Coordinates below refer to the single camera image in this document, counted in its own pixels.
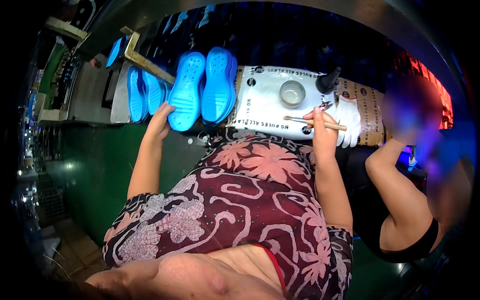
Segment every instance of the scissors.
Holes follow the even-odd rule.
[[[325,111],[325,110],[327,110],[327,109],[329,109],[329,108],[332,107],[332,103],[331,103],[330,101],[326,101],[326,102],[323,102],[322,104],[320,104],[318,107],[319,107],[322,111]]]

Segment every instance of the maroon floral blouse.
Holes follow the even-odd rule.
[[[105,235],[107,267],[259,244],[275,256],[289,298],[343,299],[352,236],[325,224],[312,150],[269,134],[223,130],[169,193],[127,201]]]

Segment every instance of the stack of blue soles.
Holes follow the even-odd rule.
[[[128,108],[132,122],[143,122],[168,99],[168,85],[152,74],[130,67],[127,74]]]
[[[202,118],[206,126],[217,126],[233,109],[236,73],[237,59],[228,50],[221,47],[210,50],[206,59],[206,84],[202,96]]]
[[[145,83],[145,99],[150,115],[155,114],[165,99],[168,99],[169,88],[163,81],[159,81],[149,72],[142,71]]]
[[[132,122],[141,122],[148,116],[145,90],[143,89],[142,72],[136,67],[130,67],[127,74],[128,108]]]
[[[205,72],[205,57],[200,52],[182,55],[177,68],[177,79],[168,97],[175,110],[168,115],[173,130],[190,129],[200,116],[201,82]]]

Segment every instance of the wooden brush handle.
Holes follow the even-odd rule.
[[[313,120],[307,120],[307,124],[313,126]],[[324,122],[325,128],[336,129],[341,131],[347,131],[347,127],[343,125],[333,124],[329,122]]]

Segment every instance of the white plastic bag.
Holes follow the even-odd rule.
[[[301,69],[273,66],[245,66],[243,70],[235,115],[227,126],[253,129],[259,132],[283,136],[291,140],[311,140],[313,130],[307,124],[283,120],[284,116],[303,117],[313,107],[330,101],[325,112],[335,115],[335,95],[318,91],[315,81],[321,73]],[[288,80],[295,80],[305,88],[305,100],[297,108],[286,108],[280,102],[280,87]]]

